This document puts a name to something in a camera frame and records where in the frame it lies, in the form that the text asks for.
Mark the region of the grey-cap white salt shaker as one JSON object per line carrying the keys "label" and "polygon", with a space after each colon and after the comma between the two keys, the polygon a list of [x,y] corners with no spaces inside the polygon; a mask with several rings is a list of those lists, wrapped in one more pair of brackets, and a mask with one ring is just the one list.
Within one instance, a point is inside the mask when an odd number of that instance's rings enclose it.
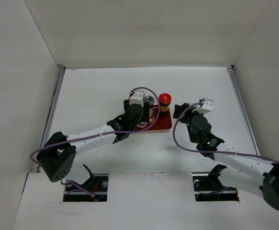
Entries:
{"label": "grey-cap white salt shaker", "polygon": [[154,122],[154,102],[155,102],[155,99],[153,96],[151,95],[148,95],[148,96],[145,96],[144,97],[144,103],[148,103],[149,105],[149,123],[153,123]]}

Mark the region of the tall red-cap sauce bottle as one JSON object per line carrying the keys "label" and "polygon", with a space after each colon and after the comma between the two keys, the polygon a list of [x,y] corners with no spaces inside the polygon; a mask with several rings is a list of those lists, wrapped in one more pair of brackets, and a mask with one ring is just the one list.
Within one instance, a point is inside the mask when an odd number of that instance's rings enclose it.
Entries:
{"label": "tall red-cap sauce bottle", "polygon": [[160,104],[160,112],[167,113],[172,100],[171,95],[164,92],[159,95],[158,99]]}

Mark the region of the black-cap white bottle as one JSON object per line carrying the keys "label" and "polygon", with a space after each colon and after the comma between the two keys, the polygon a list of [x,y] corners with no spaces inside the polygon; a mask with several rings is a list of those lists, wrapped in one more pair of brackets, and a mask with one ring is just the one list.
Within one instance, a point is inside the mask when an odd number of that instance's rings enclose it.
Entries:
{"label": "black-cap white bottle", "polygon": [[147,125],[147,122],[140,122],[140,123],[138,123],[137,127],[138,128],[145,128],[146,125]]}

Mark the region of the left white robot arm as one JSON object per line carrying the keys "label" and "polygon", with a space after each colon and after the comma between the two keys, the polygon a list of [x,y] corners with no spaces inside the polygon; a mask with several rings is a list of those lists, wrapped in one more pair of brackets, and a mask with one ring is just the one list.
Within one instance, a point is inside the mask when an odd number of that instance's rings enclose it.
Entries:
{"label": "left white robot arm", "polygon": [[84,133],[64,135],[56,132],[41,148],[36,156],[37,162],[51,182],[60,180],[77,180],[83,191],[93,187],[93,178],[81,174],[73,164],[77,156],[91,149],[118,143],[135,132],[138,123],[149,117],[149,103],[129,104],[127,100],[124,114],[108,121],[106,124]]}

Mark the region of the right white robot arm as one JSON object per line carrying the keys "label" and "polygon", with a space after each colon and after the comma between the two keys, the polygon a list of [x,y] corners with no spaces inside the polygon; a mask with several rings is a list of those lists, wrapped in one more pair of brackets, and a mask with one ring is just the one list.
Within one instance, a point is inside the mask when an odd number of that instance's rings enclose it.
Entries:
{"label": "right white robot arm", "polygon": [[279,211],[279,160],[240,153],[236,150],[218,150],[224,140],[212,134],[212,126],[204,116],[212,110],[212,102],[175,105],[173,117],[176,123],[187,127],[190,142],[199,153],[217,165],[208,174],[212,189],[234,187],[252,193]]}

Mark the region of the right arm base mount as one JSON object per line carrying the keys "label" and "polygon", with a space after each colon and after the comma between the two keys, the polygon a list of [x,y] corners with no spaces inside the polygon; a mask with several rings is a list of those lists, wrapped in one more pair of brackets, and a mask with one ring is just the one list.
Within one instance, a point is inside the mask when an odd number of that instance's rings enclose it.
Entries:
{"label": "right arm base mount", "polygon": [[219,180],[221,172],[226,168],[226,166],[218,164],[210,172],[192,174],[195,200],[197,202],[239,202],[237,189],[223,186]]}

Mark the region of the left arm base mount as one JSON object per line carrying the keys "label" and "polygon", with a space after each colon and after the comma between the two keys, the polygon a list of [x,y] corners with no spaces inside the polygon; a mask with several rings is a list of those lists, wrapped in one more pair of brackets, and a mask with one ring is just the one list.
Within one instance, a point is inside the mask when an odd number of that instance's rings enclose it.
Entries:
{"label": "left arm base mount", "polygon": [[61,180],[65,186],[63,202],[107,202],[109,175],[94,174],[87,165],[83,167],[89,174],[83,184]]}

